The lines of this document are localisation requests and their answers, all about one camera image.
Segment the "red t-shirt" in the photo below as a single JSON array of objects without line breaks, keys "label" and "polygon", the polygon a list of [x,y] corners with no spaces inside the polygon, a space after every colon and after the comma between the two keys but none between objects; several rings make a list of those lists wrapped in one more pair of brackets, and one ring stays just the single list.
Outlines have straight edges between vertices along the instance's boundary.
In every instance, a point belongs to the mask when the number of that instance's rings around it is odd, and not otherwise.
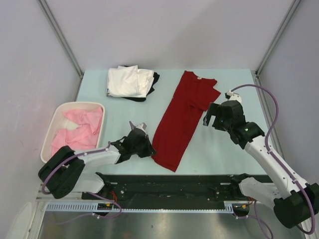
[{"label": "red t-shirt", "polygon": [[152,159],[175,172],[203,113],[216,101],[220,92],[215,79],[201,78],[184,71],[153,137],[157,151]]}]

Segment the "white plastic basin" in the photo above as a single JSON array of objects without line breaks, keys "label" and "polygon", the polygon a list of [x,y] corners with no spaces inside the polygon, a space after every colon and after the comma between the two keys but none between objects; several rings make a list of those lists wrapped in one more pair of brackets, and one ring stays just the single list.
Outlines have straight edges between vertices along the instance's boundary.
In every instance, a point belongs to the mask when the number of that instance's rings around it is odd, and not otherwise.
[{"label": "white plastic basin", "polygon": [[105,117],[105,108],[102,106],[100,103],[94,103],[94,102],[68,102],[60,105],[50,122],[49,128],[47,130],[47,134],[42,146],[42,150],[40,153],[40,158],[41,160],[46,163],[53,155],[51,154],[51,144],[53,139],[56,136],[56,133],[59,129],[66,128],[69,130],[76,129],[78,127],[77,124],[71,122],[70,120],[66,119],[63,116],[64,111],[68,111],[71,109],[80,109],[80,110],[86,110],[86,111],[91,111],[97,107],[101,107],[103,109],[103,117],[102,117],[102,123],[101,123],[101,128],[100,128],[100,133],[98,137],[98,142],[97,146],[99,145],[101,134],[102,134],[102,129],[103,129],[103,123],[104,123],[104,117]]}]

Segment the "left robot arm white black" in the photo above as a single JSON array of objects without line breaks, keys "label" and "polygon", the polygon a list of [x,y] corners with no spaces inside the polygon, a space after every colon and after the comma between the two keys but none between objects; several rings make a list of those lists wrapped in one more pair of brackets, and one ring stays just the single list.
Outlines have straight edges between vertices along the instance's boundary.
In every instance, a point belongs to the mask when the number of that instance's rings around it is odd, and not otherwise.
[{"label": "left robot arm white black", "polygon": [[99,199],[109,196],[110,186],[101,172],[90,173],[91,169],[104,165],[115,165],[129,160],[133,155],[145,158],[156,155],[148,134],[134,128],[127,136],[109,142],[107,146],[93,150],[72,150],[61,147],[39,170],[42,193],[61,199],[71,192],[93,193]]}]

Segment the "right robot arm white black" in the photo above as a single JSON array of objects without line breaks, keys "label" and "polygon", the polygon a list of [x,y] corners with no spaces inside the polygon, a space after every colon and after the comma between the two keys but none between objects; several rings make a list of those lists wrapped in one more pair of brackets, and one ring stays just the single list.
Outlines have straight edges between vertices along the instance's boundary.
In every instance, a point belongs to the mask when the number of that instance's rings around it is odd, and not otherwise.
[{"label": "right robot arm white black", "polygon": [[289,229],[308,219],[314,223],[319,212],[318,184],[309,184],[266,145],[265,133],[256,123],[246,121],[240,102],[210,103],[204,126],[209,125],[211,117],[215,117],[213,128],[227,132],[235,144],[259,163],[275,185],[272,188],[243,173],[232,178],[230,195],[236,200],[247,196],[260,201]]}]

